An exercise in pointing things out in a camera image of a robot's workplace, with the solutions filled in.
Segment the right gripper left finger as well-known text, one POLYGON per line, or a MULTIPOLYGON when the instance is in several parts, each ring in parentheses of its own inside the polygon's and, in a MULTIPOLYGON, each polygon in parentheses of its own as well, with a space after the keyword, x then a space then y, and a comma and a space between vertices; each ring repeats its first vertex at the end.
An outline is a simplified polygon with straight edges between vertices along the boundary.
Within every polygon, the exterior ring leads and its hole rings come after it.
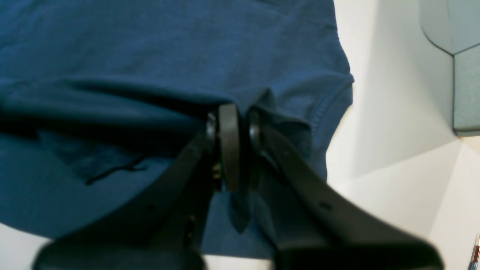
POLYGON ((144 191, 107 216, 47 244, 34 270, 205 270, 211 198, 240 188, 238 109, 224 104, 144 191))

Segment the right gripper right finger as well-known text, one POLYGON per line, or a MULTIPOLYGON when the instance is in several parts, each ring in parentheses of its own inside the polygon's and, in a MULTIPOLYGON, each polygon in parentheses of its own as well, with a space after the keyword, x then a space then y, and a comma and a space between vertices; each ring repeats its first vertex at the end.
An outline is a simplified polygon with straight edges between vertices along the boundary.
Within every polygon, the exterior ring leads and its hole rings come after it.
POLYGON ((442 270, 439 252, 427 241, 383 222, 332 189, 293 144, 248 114, 250 145, 274 229, 275 270, 442 270))

